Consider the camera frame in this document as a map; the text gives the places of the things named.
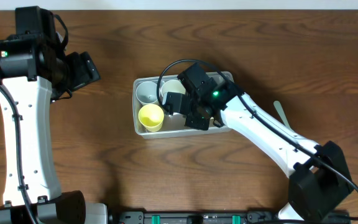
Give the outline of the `white plastic cup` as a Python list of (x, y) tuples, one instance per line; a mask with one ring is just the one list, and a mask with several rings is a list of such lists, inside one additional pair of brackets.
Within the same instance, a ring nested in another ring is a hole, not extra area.
[(160, 89), (160, 96), (163, 97), (164, 94), (168, 92), (181, 93), (185, 95), (186, 89), (179, 80), (169, 80), (162, 85)]

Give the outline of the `grey plastic cup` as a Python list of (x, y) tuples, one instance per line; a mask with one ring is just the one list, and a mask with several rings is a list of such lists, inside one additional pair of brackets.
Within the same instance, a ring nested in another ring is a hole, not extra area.
[(154, 82), (142, 82), (136, 88), (135, 96), (142, 105), (157, 104), (157, 84)]

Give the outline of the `clear plastic container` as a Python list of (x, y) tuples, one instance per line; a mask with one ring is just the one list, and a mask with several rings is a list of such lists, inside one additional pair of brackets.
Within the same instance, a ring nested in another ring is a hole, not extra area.
[(231, 129), (227, 126), (217, 128), (213, 125), (213, 119), (210, 119), (209, 129), (207, 131), (191, 129), (185, 126), (185, 117), (182, 114), (174, 113), (172, 116), (165, 115), (162, 128), (157, 132), (148, 131), (143, 125), (141, 125), (138, 114), (142, 107), (141, 102), (137, 99), (135, 93), (137, 87), (143, 82), (157, 83), (158, 77), (138, 78), (133, 82), (132, 91), (132, 115), (134, 120), (135, 132), (142, 136), (144, 139), (158, 139), (158, 138), (174, 138), (182, 136), (194, 136), (199, 134), (214, 134), (224, 133)]

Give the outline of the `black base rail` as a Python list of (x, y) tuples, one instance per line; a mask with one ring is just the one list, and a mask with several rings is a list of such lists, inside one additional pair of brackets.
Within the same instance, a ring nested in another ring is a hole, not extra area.
[(118, 224), (248, 224), (275, 220), (272, 212), (244, 213), (149, 213), (123, 212), (115, 221)]

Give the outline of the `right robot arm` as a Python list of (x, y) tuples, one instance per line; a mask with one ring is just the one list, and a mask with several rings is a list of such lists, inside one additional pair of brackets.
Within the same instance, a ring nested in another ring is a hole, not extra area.
[(177, 79), (184, 93), (161, 93), (158, 102), (168, 113), (185, 116), (189, 128), (206, 131), (210, 122), (245, 136), (268, 155), (289, 179), (288, 203), (277, 221), (350, 223), (335, 208), (354, 190), (342, 149), (332, 141), (320, 145), (300, 136), (262, 110), (238, 85), (218, 72), (217, 82), (200, 60)]

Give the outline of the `yellow plastic cup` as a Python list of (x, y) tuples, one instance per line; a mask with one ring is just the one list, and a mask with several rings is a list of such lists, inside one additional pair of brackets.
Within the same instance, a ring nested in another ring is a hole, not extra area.
[(159, 105), (147, 104), (138, 112), (138, 119), (150, 132), (157, 132), (162, 128), (165, 114), (163, 109)]

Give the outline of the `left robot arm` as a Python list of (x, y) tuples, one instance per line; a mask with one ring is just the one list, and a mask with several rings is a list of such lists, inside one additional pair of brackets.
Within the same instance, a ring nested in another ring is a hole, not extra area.
[(63, 192), (55, 171), (50, 105), (100, 78), (89, 53), (66, 54), (59, 15), (37, 6), (15, 10), (16, 31), (0, 40), (0, 107), (6, 183), (0, 223), (107, 223), (103, 203)]

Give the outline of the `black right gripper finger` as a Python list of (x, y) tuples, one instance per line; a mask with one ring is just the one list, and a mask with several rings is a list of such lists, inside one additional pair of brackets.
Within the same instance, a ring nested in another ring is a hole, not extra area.
[(207, 131), (209, 129), (209, 119), (197, 116), (187, 116), (185, 126), (191, 129)]
[(174, 113), (183, 114), (182, 99), (184, 94), (175, 92), (166, 92), (163, 95), (163, 107), (169, 115)]

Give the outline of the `mint green plastic spoon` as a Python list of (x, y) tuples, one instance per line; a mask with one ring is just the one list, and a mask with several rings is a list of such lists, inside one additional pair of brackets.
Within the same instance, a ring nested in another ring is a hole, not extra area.
[(289, 124), (289, 122), (288, 122), (288, 120), (287, 120), (286, 114), (285, 114), (285, 112), (284, 112), (284, 110), (283, 110), (283, 107), (282, 107), (281, 102), (279, 102), (279, 101), (276, 100), (276, 101), (273, 102), (273, 106), (275, 107), (275, 109), (276, 109), (276, 111), (277, 111), (279, 117), (281, 118), (283, 124), (284, 124), (288, 129), (291, 129), (290, 124)]

